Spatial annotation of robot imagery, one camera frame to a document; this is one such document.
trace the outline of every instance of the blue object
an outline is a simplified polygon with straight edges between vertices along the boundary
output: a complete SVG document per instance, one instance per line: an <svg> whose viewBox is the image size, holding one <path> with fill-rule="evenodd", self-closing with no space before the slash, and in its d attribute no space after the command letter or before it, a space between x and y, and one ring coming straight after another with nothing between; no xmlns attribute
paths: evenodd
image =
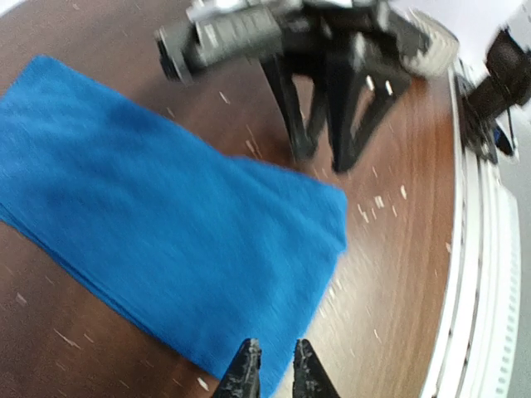
<svg viewBox="0 0 531 398"><path fill-rule="evenodd" d="M258 337L265 396L345 250L346 206L340 190L228 158L49 57L0 101L0 218L215 377Z"/></svg>

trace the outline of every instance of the folded cloth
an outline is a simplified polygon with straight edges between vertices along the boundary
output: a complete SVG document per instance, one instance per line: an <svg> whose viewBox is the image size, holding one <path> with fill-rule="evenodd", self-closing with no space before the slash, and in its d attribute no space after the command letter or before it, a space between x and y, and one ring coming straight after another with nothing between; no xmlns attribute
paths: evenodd
<svg viewBox="0 0 531 398"><path fill-rule="evenodd" d="M228 158L49 57L0 101L0 218L221 378L243 339L278 386L344 251L346 198Z"/></svg>

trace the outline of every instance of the brown wooden surface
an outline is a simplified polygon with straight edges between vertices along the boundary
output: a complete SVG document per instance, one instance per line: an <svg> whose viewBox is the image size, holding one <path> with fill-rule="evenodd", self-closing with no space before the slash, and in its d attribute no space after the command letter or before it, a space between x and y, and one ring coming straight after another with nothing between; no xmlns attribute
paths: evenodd
<svg viewBox="0 0 531 398"><path fill-rule="evenodd" d="M165 80L152 33L187 6L174 0L26 2L0 18L0 94L35 54L46 53L143 106L174 115L224 153L252 156L250 130L266 161L294 167L280 113L257 66L240 62L187 89ZM304 82L301 88L307 91ZM418 396L451 240L447 78L414 84L349 175L336 177L329 165L324 138L317 158L298 166L342 187L349 199L348 253L309 338L342 397ZM383 209L377 209L377 196ZM0 223L1 397L210 396L198 376L212 392L214 379L123 320ZM279 395L290 396L288 381Z"/></svg>

